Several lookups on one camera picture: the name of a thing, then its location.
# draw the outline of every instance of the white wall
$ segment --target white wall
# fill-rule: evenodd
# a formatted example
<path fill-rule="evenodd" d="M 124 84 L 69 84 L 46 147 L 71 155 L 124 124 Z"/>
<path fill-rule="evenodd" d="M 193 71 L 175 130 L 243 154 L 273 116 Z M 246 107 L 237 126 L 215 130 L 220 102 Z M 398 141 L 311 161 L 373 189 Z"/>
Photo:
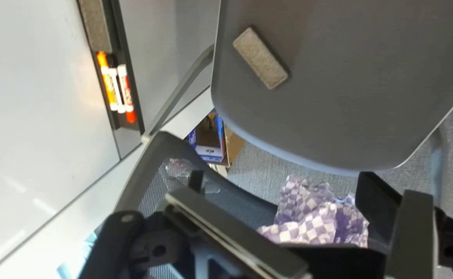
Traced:
<path fill-rule="evenodd" d="M 116 161 L 76 2 L 1 0 L 0 259 Z"/>

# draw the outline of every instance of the crumpled purple cloth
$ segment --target crumpled purple cloth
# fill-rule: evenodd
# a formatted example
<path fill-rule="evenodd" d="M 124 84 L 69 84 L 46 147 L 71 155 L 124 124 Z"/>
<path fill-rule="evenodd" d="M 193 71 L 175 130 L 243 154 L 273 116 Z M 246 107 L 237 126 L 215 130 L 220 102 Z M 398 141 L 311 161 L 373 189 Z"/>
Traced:
<path fill-rule="evenodd" d="M 335 199 L 328 183 L 287 177 L 274 223 L 257 231 L 274 243 L 353 243 L 367 247 L 367 220 L 353 195 Z"/>

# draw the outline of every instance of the purple checkered fabric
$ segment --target purple checkered fabric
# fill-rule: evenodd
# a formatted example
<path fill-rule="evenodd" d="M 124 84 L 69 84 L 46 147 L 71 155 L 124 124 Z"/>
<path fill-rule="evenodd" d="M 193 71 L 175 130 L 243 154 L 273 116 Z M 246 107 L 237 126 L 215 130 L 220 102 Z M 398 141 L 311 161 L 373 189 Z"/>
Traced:
<path fill-rule="evenodd" d="M 353 243 L 367 247 L 367 220 L 353 197 L 335 199 L 327 183 L 288 177 L 274 223 L 257 230 L 276 243 Z"/>

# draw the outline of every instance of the beige rectangular tab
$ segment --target beige rectangular tab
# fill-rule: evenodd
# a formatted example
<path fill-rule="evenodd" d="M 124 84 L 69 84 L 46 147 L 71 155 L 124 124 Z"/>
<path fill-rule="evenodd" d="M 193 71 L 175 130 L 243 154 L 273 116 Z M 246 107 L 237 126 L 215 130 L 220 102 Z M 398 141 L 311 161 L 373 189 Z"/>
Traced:
<path fill-rule="evenodd" d="M 252 28 L 246 28 L 234 42 L 232 47 L 238 51 L 243 61 L 251 67 L 257 78 L 268 90 L 282 84 L 288 73 L 270 53 Z"/>

